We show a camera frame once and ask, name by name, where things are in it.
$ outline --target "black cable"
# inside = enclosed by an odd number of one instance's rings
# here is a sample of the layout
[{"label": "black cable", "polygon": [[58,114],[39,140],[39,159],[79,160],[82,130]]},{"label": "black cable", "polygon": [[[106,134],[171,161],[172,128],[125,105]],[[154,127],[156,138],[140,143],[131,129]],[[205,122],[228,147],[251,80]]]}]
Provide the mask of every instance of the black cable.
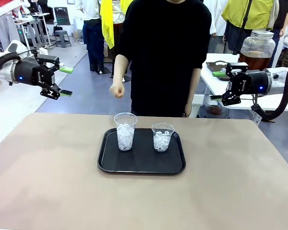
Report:
[{"label": "black cable", "polygon": [[262,108],[258,104],[253,105],[252,109],[256,113],[258,113],[258,115],[261,116],[263,119],[273,120],[279,117],[284,112],[285,108],[287,107],[287,104],[288,104],[288,73],[286,76],[283,97],[278,108],[275,111],[270,112],[269,114],[267,114],[264,110],[262,110]]},{"label": "black cable", "polygon": [[30,52],[30,51],[34,51],[34,50],[38,50],[38,49],[30,49],[30,50],[27,50],[27,51],[25,51],[25,52],[17,53],[17,54],[18,54],[18,55],[21,55],[21,54],[25,54],[25,53],[28,53],[28,52]]},{"label": "black cable", "polygon": [[8,61],[15,60],[15,59],[17,60],[21,59],[20,56],[15,52],[8,53],[8,54],[1,56],[0,57],[0,69],[2,69],[3,65],[7,63]]}]

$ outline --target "dark pants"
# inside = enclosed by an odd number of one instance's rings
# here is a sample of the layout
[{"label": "dark pants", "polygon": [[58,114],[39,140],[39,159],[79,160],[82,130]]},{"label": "dark pants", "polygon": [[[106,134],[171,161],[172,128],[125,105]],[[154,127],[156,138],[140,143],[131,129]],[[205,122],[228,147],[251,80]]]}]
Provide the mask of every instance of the dark pants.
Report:
[{"label": "dark pants", "polygon": [[288,67],[288,48],[284,48],[280,53],[276,67]]},{"label": "dark pants", "polygon": [[237,46],[237,53],[239,54],[243,45],[244,40],[251,36],[252,30],[244,29],[241,31],[241,28],[234,26],[229,21],[226,23],[225,30],[225,41],[228,42],[228,49],[234,51]]},{"label": "dark pants", "polygon": [[101,20],[84,21],[83,36],[90,61],[90,70],[104,73],[104,37],[102,35]]},{"label": "dark pants", "polygon": [[275,56],[275,53],[276,53],[276,50],[277,50],[277,47],[278,47],[278,43],[279,43],[279,32],[280,32],[280,29],[273,29],[272,31],[274,33],[273,35],[273,40],[275,42],[275,49],[273,51],[273,54],[272,54],[272,57],[271,57],[271,60],[270,60],[270,63],[268,65],[268,68],[271,68],[272,65],[273,65],[273,61],[274,61],[274,56]]}]

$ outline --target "clear plastic cup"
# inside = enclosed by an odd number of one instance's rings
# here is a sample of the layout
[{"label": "clear plastic cup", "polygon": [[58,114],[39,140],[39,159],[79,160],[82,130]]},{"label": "clear plastic cup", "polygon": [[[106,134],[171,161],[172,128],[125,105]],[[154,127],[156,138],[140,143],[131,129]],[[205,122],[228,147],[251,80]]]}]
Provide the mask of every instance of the clear plastic cup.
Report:
[{"label": "clear plastic cup", "polygon": [[117,140],[121,151],[132,148],[135,125],[138,122],[136,115],[131,113],[120,113],[114,117],[117,130]]},{"label": "clear plastic cup", "polygon": [[154,149],[158,152],[165,152],[168,150],[171,136],[175,131],[173,125],[167,122],[157,122],[152,126],[154,134]]}]

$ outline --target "black bag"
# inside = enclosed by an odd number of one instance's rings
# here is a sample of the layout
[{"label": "black bag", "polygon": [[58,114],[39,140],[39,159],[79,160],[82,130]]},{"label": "black bag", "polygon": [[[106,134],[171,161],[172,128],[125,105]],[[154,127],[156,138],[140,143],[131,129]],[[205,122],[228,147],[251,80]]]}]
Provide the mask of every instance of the black bag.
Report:
[{"label": "black bag", "polygon": [[52,36],[55,36],[55,32],[58,31],[58,30],[63,30],[63,28],[60,25],[57,24],[56,26],[53,27]]}]

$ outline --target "floor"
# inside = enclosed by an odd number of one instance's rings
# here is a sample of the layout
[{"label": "floor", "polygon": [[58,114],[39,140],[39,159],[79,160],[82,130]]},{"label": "floor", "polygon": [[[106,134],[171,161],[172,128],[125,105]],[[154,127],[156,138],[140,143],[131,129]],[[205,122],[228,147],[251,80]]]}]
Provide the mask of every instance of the floor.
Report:
[{"label": "floor", "polygon": [[[60,87],[73,91],[72,97],[61,97],[58,101],[46,99],[37,112],[115,115],[130,111],[131,83],[124,84],[125,97],[121,100],[115,99],[109,93],[112,84],[109,74],[97,75],[89,70],[88,64],[86,54],[75,67],[74,73],[68,75],[60,84]],[[106,67],[111,69],[112,65],[106,64]],[[205,89],[206,84],[200,81],[196,93],[203,94]],[[249,119],[248,111],[229,112],[231,118]],[[288,162],[288,112],[283,113],[273,124],[261,122],[259,128]]]},{"label": "floor", "polygon": [[[75,65],[87,53],[86,46],[73,42],[72,47],[48,48],[48,54],[58,56],[67,67]],[[56,71],[56,83],[59,84],[67,73]],[[40,95],[40,88],[25,84],[9,86],[7,82],[0,82],[0,142],[21,122],[28,114],[34,113],[46,97]]]}]

